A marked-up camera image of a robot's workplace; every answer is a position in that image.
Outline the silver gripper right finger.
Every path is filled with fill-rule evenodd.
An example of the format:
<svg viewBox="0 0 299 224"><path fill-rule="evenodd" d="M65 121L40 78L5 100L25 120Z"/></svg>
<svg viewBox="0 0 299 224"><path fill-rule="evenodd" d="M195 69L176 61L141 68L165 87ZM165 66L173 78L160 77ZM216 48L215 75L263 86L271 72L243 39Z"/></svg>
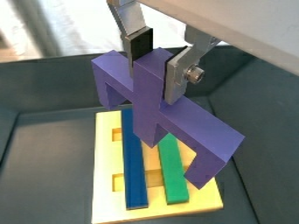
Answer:
<svg viewBox="0 0 299 224"><path fill-rule="evenodd" d="M199 68L200 59L220 42L189 25L185 26L184 40L191 46L185 46L165 61L163 98L169 105L184 95L187 83L197 84L201 81L204 70Z"/></svg>

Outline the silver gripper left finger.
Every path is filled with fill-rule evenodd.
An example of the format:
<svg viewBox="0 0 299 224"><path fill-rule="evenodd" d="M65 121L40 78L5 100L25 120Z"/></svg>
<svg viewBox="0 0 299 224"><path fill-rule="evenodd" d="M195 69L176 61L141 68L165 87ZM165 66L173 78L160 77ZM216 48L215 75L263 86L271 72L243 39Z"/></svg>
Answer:
<svg viewBox="0 0 299 224"><path fill-rule="evenodd" d="M107 0L107 6L120 30L129 75L133 75L135 61L153 50L153 29L145 25L140 3L136 0Z"/></svg>

